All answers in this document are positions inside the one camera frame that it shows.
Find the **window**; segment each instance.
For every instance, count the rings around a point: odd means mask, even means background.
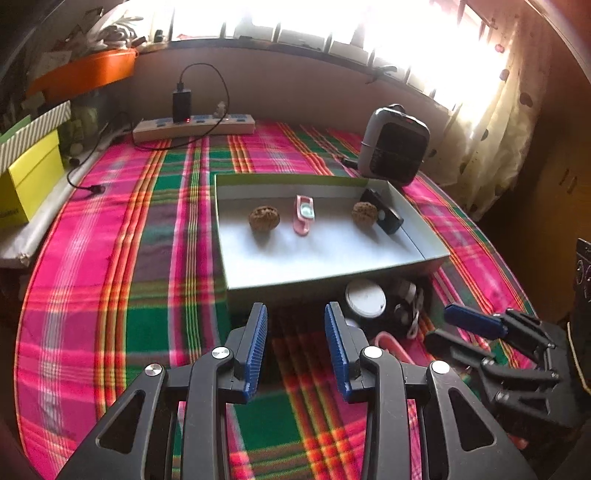
[[[130,0],[153,39],[241,38],[289,44],[370,66],[453,109],[491,62],[491,26],[470,0]]]

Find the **sunlight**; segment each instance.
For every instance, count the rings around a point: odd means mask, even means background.
[[[226,36],[251,36],[270,40],[277,24],[285,32],[280,41],[297,44],[301,38],[316,38],[315,48],[332,34],[333,41],[348,45],[361,25],[365,33],[356,44],[375,51],[375,65],[393,64],[404,80],[436,101],[453,109],[470,99],[462,115],[481,115],[496,92],[498,74],[505,61],[479,41],[481,20],[466,7],[460,25],[457,14],[445,2],[443,7],[429,0],[229,0],[194,2],[175,0],[173,39],[215,38],[226,23]]]

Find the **blue gripper pad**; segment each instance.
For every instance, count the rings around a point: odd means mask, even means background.
[[[450,325],[455,325],[489,340],[504,338],[507,334],[507,327],[502,324],[500,319],[454,303],[445,307],[443,318]]]
[[[246,324],[245,337],[252,335],[250,348],[244,365],[244,396],[250,400],[256,393],[259,374],[261,373],[262,354],[265,350],[267,339],[267,307],[262,303],[255,303],[252,307],[251,316]]]
[[[337,387],[344,400],[349,401],[353,391],[350,379],[351,375],[355,375],[355,371],[359,369],[359,355],[354,349],[351,350],[353,343],[337,302],[328,304],[324,309],[324,331],[329,344],[330,359],[335,371]],[[343,338],[342,334],[349,335],[349,337]]]

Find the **yellow box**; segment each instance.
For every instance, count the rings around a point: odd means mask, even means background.
[[[63,176],[59,143],[54,130],[0,176],[0,228],[29,222]]]

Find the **metal screw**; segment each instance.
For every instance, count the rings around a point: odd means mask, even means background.
[[[378,346],[367,346],[363,349],[363,354],[368,358],[380,358],[382,356],[382,349]]]
[[[162,373],[162,365],[159,364],[149,364],[145,369],[146,375],[149,377],[155,377],[156,375],[160,375]]]
[[[431,368],[436,374],[445,375],[449,372],[449,365],[442,360],[435,360],[431,364]]]
[[[226,358],[228,355],[230,355],[230,350],[224,346],[218,346],[212,350],[212,355],[217,359]]]

